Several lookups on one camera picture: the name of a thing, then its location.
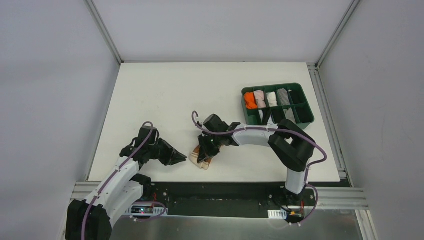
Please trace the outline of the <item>brown underwear beige waistband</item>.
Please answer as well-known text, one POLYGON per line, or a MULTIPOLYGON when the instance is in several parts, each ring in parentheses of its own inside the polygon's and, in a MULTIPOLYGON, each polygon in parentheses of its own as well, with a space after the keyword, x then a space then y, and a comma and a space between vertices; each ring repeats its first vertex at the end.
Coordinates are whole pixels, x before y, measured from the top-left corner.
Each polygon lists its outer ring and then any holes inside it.
POLYGON ((203 160, 202 162, 198 162, 199 153, 200 153, 200 145, 196 146, 195 149, 190 153, 188 157, 189 160, 199 169, 208 170, 212 162, 212 158, 208 158, 203 160))

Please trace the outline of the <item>green divided plastic tray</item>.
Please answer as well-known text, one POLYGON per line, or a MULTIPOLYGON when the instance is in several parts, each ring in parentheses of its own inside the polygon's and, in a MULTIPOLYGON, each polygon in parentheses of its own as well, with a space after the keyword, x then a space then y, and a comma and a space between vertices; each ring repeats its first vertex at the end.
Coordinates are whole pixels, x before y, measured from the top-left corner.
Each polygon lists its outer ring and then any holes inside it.
POLYGON ((286 83, 286 84, 276 84, 276 85, 264 85, 264 86, 251 86, 245 87, 241 91, 242 95, 242 106, 243 112, 247 125, 261 126, 261 118, 259 115, 259 110, 261 109, 271 109, 272 117, 275 124, 279 124, 282 120, 285 120, 284 109, 294 108, 294 114, 296 119, 296 125, 304 130, 307 126, 314 122, 315 117, 310 108, 306 95, 302 86, 298 83, 286 83), (286 89, 288 91, 288 96, 290 100, 290 105, 281 105, 277 90, 286 89), (265 95, 265 108, 257 109, 247 109, 244 102, 244 94, 248 92, 254 92, 261 90, 265 95), (275 92, 277 97, 278 106, 270 107, 266 93, 275 92))

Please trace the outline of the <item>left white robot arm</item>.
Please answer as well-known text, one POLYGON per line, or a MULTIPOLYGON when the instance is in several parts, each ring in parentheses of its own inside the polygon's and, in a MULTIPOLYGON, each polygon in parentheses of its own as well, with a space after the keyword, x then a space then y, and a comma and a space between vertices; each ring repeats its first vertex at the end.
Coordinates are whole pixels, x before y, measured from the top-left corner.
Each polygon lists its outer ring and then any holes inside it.
POLYGON ((85 198, 70 202, 65 239, 108 240, 122 216, 139 222, 164 215, 167 208, 157 201, 151 178, 139 173, 150 160, 173 166, 185 162, 187 156, 162 139, 151 122, 146 122, 138 136, 120 151, 108 176, 85 198))

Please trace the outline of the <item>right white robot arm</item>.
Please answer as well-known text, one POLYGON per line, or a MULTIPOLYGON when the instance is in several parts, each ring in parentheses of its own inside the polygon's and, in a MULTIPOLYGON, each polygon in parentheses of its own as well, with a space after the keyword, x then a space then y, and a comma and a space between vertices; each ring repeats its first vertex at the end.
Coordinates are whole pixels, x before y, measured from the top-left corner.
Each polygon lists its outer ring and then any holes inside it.
POLYGON ((269 147, 287 169, 284 200, 296 205, 304 198, 307 165, 316 148, 315 141, 290 120, 283 119, 272 125, 247 125, 240 122, 227 124, 216 115, 195 125, 202 130, 198 147, 194 150, 198 164, 208 162, 220 153, 223 146, 269 147))

